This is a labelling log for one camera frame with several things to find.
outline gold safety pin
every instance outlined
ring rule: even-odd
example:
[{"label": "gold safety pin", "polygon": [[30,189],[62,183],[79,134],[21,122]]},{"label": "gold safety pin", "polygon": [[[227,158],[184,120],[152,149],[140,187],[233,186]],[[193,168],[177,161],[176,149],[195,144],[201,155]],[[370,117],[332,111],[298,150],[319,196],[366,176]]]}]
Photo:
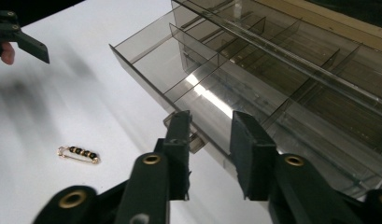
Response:
[{"label": "gold safety pin", "polygon": [[[66,151],[69,151],[71,153],[74,153],[74,154],[77,154],[79,156],[83,156],[85,157],[85,160],[83,159],[79,159],[79,158],[76,158],[76,157],[72,157],[72,156],[69,156],[69,155],[65,155],[64,153]],[[73,160],[76,160],[76,161],[85,161],[85,162],[91,162],[91,163],[98,163],[100,160],[98,159],[98,155],[94,152],[91,152],[91,151],[88,151],[88,150],[84,150],[80,147],[59,147],[59,149],[57,149],[57,155],[59,155],[59,157],[63,157],[63,158],[66,158],[66,159],[73,159]]]}]

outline white surface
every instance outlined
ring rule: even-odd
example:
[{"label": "white surface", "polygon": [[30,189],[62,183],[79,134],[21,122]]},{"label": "white surface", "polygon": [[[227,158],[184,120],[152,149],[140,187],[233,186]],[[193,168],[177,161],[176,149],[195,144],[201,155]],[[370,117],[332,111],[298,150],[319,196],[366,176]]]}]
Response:
[{"label": "white surface", "polygon": [[[168,0],[89,0],[22,30],[46,44],[50,64],[16,48],[0,62],[0,224],[32,223],[73,185],[98,193],[126,180],[134,160],[165,136],[167,113],[120,67],[117,45],[171,10]],[[96,151],[98,165],[60,159],[60,146]],[[191,200],[171,223],[271,223],[259,203],[205,151],[191,155]]]}]

